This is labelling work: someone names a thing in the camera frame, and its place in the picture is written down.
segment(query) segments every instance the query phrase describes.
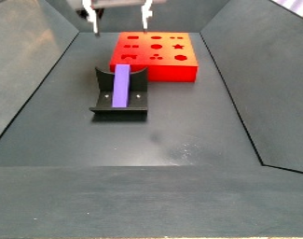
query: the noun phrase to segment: gray tray floor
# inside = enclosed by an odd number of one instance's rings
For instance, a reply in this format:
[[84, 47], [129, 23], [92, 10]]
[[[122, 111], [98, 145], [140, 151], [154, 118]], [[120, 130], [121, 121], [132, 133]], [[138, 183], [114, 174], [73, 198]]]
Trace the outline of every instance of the gray tray floor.
[[0, 140], [0, 236], [303, 236], [303, 175], [262, 167], [200, 34], [197, 84], [150, 84], [148, 122], [97, 122], [80, 34]]

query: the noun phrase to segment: dark gray surface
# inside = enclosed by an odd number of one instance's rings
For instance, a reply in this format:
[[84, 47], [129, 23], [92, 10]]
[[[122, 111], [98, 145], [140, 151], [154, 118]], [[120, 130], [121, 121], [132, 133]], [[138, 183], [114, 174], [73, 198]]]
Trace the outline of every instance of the dark gray surface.
[[233, 0], [202, 34], [265, 164], [303, 171], [303, 19]]
[[200, 34], [198, 81], [150, 83], [148, 122], [96, 122], [96, 66], [109, 68], [118, 34], [80, 34], [0, 139], [0, 166], [258, 165]]
[[0, 134], [77, 34], [45, 0], [0, 2]]
[[[66, 0], [48, 0], [81, 32], [93, 32], [93, 27], [82, 21]], [[216, 17], [230, 0], [168, 0], [166, 4], [153, 5], [154, 18], [150, 31], [198, 33]], [[142, 31], [142, 6], [114, 7], [105, 11], [102, 31], [120, 33]]]
[[0, 237], [24, 236], [303, 236], [303, 175], [220, 163], [0, 168]]
[[81, 30], [82, 32], [93, 32], [93, 24], [82, 19], [76, 10], [68, 3], [68, 0], [46, 0], [54, 8], [61, 12], [65, 18], [69, 20], [72, 24]]

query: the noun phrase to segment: shape sorter hole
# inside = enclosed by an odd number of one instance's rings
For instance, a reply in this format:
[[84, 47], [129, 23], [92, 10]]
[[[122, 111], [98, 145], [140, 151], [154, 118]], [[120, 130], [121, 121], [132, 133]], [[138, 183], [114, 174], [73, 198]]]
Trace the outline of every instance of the shape sorter hole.
[[188, 57], [184, 56], [184, 55], [178, 55], [178, 56], [176, 56], [176, 59], [177, 59], [178, 61], [186, 61], [186, 60], [188, 60]]
[[138, 55], [125, 54], [122, 56], [122, 59], [125, 60], [126, 58], [132, 58], [132, 59], [137, 60], [137, 57], [138, 57]]
[[162, 49], [162, 45], [154, 44], [154, 45], [152, 45], [152, 49]]
[[128, 39], [129, 39], [129, 40], [138, 40], [140, 37], [138, 37], [137, 35], [130, 35], [130, 36], [128, 37]]
[[160, 56], [160, 54], [154, 54], [154, 56], [150, 57], [150, 60], [164, 60], [164, 57]]
[[177, 45], [174, 46], [176, 49], [184, 49], [184, 47], [185, 47], [185, 46], [181, 45], [181, 44], [177, 44]]

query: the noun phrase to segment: black block holder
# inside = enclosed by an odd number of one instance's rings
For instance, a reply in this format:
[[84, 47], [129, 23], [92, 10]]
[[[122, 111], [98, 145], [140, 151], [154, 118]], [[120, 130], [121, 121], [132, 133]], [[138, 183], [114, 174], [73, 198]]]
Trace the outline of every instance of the black block holder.
[[97, 120], [146, 120], [148, 117], [148, 68], [130, 74], [129, 104], [125, 108], [113, 107], [116, 74], [97, 68], [100, 99], [90, 110]]

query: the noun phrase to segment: red block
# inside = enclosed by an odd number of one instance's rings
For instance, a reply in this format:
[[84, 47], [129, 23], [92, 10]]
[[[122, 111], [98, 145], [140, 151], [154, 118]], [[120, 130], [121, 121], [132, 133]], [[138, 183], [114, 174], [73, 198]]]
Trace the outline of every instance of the red block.
[[196, 82], [198, 60], [189, 34], [184, 33], [121, 33], [110, 62], [130, 64], [132, 71], [149, 67], [150, 81]]

